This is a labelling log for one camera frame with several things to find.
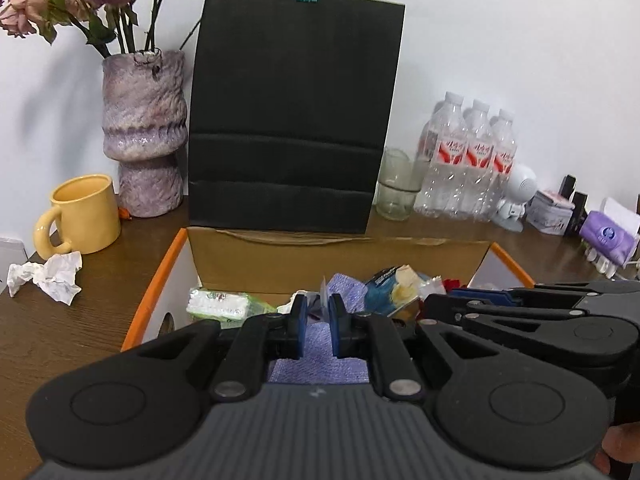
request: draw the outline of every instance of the metal screw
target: metal screw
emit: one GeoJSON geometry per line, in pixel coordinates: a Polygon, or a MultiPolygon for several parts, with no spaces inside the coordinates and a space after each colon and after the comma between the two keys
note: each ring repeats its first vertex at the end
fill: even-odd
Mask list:
{"type": "Polygon", "coordinates": [[[389,389],[396,395],[410,397],[420,392],[420,383],[412,379],[396,379],[389,384],[389,389]]]}
{"type": "Polygon", "coordinates": [[[238,381],[223,381],[213,391],[220,397],[232,398],[244,394],[246,388],[238,381]]]}

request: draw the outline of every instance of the wooden table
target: wooden table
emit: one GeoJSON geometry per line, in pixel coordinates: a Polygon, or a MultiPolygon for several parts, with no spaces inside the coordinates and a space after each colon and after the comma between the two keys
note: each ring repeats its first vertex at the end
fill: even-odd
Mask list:
{"type": "MultiPolygon", "coordinates": [[[[20,480],[39,463],[24,423],[31,394],[50,378],[120,350],[136,307],[178,229],[187,206],[155,219],[124,222],[120,238],[83,257],[82,287],[72,306],[31,283],[15,298],[0,294],[0,476],[20,480]]],[[[537,281],[596,278],[575,241],[528,226],[512,234],[492,224],[425,219],[390,222],[372,214],[367,233],[497,241],[537,281]]]]}

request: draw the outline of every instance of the crumpled tissue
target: crumpled tissue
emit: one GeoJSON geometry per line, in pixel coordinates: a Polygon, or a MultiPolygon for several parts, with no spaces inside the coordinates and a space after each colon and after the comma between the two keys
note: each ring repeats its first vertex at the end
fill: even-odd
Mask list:
{"type": "Polygon", "coordinates": [[[33,280],[54,300],[71,305],[74,296],[81,290],[76,285],[76,272],[79,269],[82,269],[82,255],[78,251],[54,254],[44,265],[32,262],[11,264],[6,279],[9,296],[14,297],[21,286],[33,280]]]}

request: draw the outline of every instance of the purple tissue box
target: purple tissue box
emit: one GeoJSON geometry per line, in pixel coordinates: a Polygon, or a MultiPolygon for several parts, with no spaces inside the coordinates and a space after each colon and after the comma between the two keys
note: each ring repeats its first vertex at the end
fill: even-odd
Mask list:
{"type": "Polygon", "coordinates": [[[580,229],[580,236],[617,266],[624,266],[634,255],[636,237],[626,232],[600,211],[591,211],[580,229]]]}

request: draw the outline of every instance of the hand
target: hand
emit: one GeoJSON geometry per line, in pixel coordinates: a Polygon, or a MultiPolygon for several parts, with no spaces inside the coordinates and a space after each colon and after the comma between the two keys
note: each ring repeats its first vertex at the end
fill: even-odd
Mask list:
{"type": "Polygon", "coordinates": [[[609,457],[627,464],[640,462],[640,422],[609,428],[602,441],[602,450],[593,459],[593,465],[609,474],[609,457]]]}

